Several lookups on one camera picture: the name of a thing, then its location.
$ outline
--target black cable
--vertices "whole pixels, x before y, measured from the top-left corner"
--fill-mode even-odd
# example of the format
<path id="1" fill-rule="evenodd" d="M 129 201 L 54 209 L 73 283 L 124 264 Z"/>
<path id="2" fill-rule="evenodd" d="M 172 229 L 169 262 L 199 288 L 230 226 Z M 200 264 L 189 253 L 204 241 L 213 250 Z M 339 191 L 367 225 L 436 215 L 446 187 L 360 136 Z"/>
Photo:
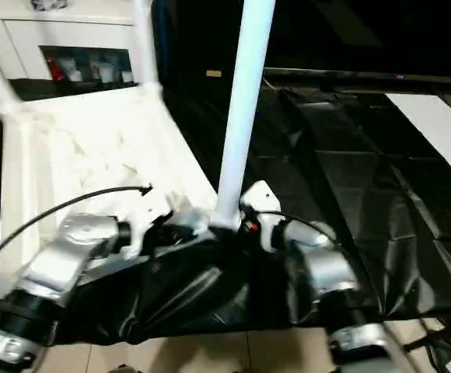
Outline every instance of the black cable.
<path id="1" fill-rule="evenodd" d="M 433 346 L 431 344 L 425 345 L 426 354 L 428 355 L 429 364 L 438 372 L 441 373 L 441 371 L 438 368 L 438 362 L 435 360 L 435 356 L 433 356 Z"/>
<path id="2" fill-rule="evenodd" d="M 68 200 L 62 204 L 59 204 L 58 206 L 55 206 L 53 208 L 50 208 L 49 210 L 46 210 L 45 212 L 38 214 L 35 218 L 30 219 L 27 223 L 24 223 L 20 225 L 15 231 L 13 231 L 8 237 L 6 237 L 1 243 L 0 243 L 0 251 L 7 246 L 13 239 L 15 239 L 17 236 L 19 236 L 23 231 L 25 231 L 27 228 L 29 228 L 31 225 L 34 225 L 38 221 L 46 218 L 47 216 L 54 214 L 56 211 L 61 210 L 62 208 L 71 206 L 73 204 L 77 204 L 78 202 L 81 202 L 83 200 L 87 200 L 92 197 L 100 196 L 101 194 L 108 194 L 108 193 L 115 193 L 115 192 L 124 192 L 127 190 L 138 190 L 143 196 L 148 193 L 151 190 L 151 187 L 143 187 L 143 186 L 117 186 L 114 188 L 107 188 L 102 190 L 97 190 L 96 192 L 83 194 L 82 196 L 78 196 L 76 198 L 73 198 L 71 200 Z"/>
<path id="3" fill-rule="evenodd" d="M 309 226 L 310 228 L 316 230 L 317 232 L 319 232 L 321 235 L 324 235 L 327 237 L 327 239 L 336 247 L 338 247 L 339 249 L 341 249 L 342 251 L 345 251 L 344 248 L 341 246 L 341 244 L 333 237 L 331 237 L 327 232 L 325 232 L 323 229 L 317 227 L 315 224 L 313 224 L 312 222 L 301 218 L 299 216 L 293 215 L 293 214 L 289 214 L 286 212 L 282 212 L 282 211 L 258 211 L 258 214 L 270 214 L 270 215 L 278 215 L 278 216 L 282 216 L 284 218 L 290 218 L 292 220 L 295 221 L 299 221 L 302 224 L 305 224 L 307 226 Z M 393 281 L 393 277 L 394 275 L 388 271 L 387 268 L 385 268 L 384 266 L 381 266 L 383 268 L 384 273 L 390 278 L 390 280 Z M 424 329 L 424 331 L 426 332 L 426 334 L 429 334 L 429 329 L 426 326 L 425 321 L 422 318 L 419 318 L 419 323 L 421 324 L 422 329 Z M 420 370 L 416 364 L 416 362 L 414 361 L 414 359 L 409 355 L 409 353 L 404 349 L 404 345 L 398 340 L 397 336 L 395 336 L 395 334 L 390 330 L 390 328 L 383 322 L 383 328 L 385 329 L 386 333 L 391 337 L 391 339 L 394 341 L 394 343 L 401 349 L 402 353 L 404 354 L 405 358 L 407 359 L 408 363 L 411 365 L 412 369 L 414 371 L 416 371 L 417 373 L 420 373 Z"/>

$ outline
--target white shelf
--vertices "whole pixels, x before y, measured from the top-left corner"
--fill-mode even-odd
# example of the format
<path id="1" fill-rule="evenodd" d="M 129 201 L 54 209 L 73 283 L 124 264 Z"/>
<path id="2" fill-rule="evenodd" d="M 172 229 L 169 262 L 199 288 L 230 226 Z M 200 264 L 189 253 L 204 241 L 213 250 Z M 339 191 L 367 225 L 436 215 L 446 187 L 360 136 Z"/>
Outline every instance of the white shelf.
<path id="1" fill-rule="evenodd" d="M 0 0 L 0 19 L 132 25 L 131 0 L 68 0 L 49 12 L 34 11 L 30 0 Z"/>
<path id="2" fill-rule="evenodd" d="M 140 81 L 132 26 L 14 20 L 6 20 L 4 24 L 28 78 L 51 79 L 49 67 L 40 49 L 41 45 L 47 45 L 127 50 L 135 81 Z"/>

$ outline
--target red object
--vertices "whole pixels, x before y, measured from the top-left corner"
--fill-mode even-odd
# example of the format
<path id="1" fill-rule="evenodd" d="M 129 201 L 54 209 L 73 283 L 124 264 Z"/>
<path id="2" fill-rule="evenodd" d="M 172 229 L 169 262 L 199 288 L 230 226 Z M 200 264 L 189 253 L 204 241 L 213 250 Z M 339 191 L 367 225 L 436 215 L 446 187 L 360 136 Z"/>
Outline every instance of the red object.
<path id="1" fill-rule="evenodd" d="M 65 78 L 65 74 L 63 74 L 63 71 L 56 65 L 54 62 L 54 59 L 50 54 L 46 54 L 46 62 L 47 66 L 49 66 L 49 71 L 51 72 L 51 76 L 53 77 L 53 80 L 56 82 L 63 80 Z"/>

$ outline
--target tile floor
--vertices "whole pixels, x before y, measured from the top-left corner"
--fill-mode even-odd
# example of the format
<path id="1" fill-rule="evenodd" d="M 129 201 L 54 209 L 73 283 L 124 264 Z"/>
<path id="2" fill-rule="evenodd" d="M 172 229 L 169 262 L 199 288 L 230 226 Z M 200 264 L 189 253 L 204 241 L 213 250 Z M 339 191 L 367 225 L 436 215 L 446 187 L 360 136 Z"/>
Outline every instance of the tile floor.
<path id="1" fill-rule="evenodd" d="M 423 335 L 415 321 L 393 322 L 403 342 Z M 260 373 L 328 373 L 334 366 L 321 329 L 180 336 L 148 340 L 138 346 L 119 343 L 51 349 L 40 373 L 107 373 L 130 365 L 144 373 L 233 373 L 252 366 Z M 423 373 L 433 373 L 424 349 L 414 358 Z"/>

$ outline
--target black tarp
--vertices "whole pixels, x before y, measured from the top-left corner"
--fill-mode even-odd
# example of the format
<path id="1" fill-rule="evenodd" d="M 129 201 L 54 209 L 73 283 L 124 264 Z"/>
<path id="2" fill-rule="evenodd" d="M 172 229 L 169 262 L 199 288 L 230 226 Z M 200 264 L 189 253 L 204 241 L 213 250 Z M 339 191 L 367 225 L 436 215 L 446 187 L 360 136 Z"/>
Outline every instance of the black tarp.
<path id="1" fill-rule="evenodd" d="M 165 99 L 217 187 L 227 100 Z M 334 227 L 379 319 L 451 315 L 451 167 L 384 95 L 263 89 L 244 189 L 257 180 Z M 306 286 L 289 260 L 231 236 L 162 256 L 80 288 L 58 343 L 317 325 L 288 302 Z"/>

